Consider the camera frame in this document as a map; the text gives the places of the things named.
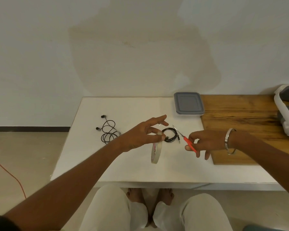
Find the floor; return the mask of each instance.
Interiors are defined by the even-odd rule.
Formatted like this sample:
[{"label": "floor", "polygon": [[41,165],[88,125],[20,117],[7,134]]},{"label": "floor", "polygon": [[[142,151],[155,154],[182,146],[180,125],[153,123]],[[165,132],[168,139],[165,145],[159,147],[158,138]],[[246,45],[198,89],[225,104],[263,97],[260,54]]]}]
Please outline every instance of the floor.
[{"label": "floor", "polygon": [[[0,163],[22,183],[29,196],[49,182],[67,133],[0,132]],[[93,188],[80,208],[64,226],[77,230],[97,188]],[[247,224],[258,224],[289,231],[289,194],[262,191],[194,191],[175,189],[174,205],[187,198],[209,193],[222,205],[234,231]],[[149,205],[154,202],[155,189],[145,189]],[[23,200],[22,191],[10,175],[0,168],[0,214]]]}]

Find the red scissors handle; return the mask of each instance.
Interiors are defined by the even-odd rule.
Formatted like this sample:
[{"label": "red scissors handle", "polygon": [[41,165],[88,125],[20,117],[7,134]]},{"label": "red scissors handle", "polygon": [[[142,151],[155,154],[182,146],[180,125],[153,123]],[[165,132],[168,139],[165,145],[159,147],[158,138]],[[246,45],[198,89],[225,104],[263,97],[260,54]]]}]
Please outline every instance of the red scissors handle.
[{"label": "red scissors handle", "polygon": [[193,143],[187,138],[187,137],[185,137],[184,136],[184,138],[183,138],[184,140],[185,140],[185,142],[187,142],[187,144],[189,145],[189,147],[195,152],[195,153],[197,153],[197,151],[194,149],[194,147],[193,147]]}]

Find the masking tape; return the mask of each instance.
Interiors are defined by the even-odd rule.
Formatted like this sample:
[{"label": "masking tape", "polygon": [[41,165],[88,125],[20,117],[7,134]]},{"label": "masking tape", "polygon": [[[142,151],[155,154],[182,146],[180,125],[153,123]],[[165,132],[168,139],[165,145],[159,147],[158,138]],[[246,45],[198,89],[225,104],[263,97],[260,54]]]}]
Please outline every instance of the masking tape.
[{"label": "masking tape", "polygon": [[162,152],[162,143],[163,141],[160,141],[158,143],[153,143],[152,151],[151,151],[151,163],[156,164],[158,162],[158,159],[160,158],[161,152]]}]

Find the white pants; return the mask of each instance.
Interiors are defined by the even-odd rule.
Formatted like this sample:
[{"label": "white pants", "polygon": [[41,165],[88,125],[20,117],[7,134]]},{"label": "white pants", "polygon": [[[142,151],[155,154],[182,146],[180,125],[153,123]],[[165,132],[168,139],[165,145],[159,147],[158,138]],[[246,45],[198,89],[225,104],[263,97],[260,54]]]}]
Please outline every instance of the white pants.
[{"label": "white pants", "polygon": [[[180,209],[159,202],[153,220],[163,231],[232,231],[224,210],[208,194],[189,198]],[[134,231],[147,221],[145,205],[131,202],[119,187],[107,185],[96,192],[79,230]]]}]

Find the left hand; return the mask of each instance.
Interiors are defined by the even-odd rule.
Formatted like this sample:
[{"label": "left hand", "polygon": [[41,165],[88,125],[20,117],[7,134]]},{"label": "left hand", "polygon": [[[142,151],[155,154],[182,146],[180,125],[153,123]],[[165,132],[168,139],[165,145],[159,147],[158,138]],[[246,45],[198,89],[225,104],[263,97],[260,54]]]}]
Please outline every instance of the left hand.
[{"label": "left hand", "polygon": [[168,126],[169,124],[165,122],[166,117],[167,115],[163,115],[139,123],[137,126],[130,129],[128,132],[122,134],[121,136],[115,138],[111,142],[120,144],[120,146],[122,147],[122,151],[127,152],[131,149],[141,147],[142,145],[147,143],[156,143],[163,141],[166,137],[164,133],[162,133],[162,135],[148,135],[148,134],[150,133],[157,134],[158,132],[162,132],[161,130],[154,128],[152,126],[156,124],[163,124],[164,126]]}]

